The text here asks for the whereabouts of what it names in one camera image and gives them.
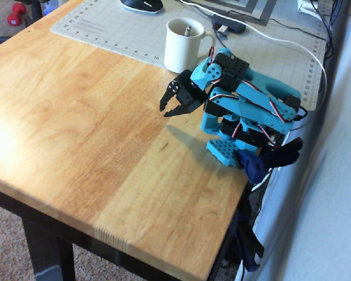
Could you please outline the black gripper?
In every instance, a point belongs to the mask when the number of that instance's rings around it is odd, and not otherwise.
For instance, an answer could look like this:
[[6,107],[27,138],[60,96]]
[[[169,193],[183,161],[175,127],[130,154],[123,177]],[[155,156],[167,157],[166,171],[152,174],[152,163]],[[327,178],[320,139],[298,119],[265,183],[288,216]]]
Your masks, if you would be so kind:
[[174,96],[180,105],[166,112],[164,117],[190,114],[206,101],[207,94],[191,80],[191,74],[190,70],[184,70],[167,86],[166,92],[160,100],[160,112],[165,109],[167,103]]

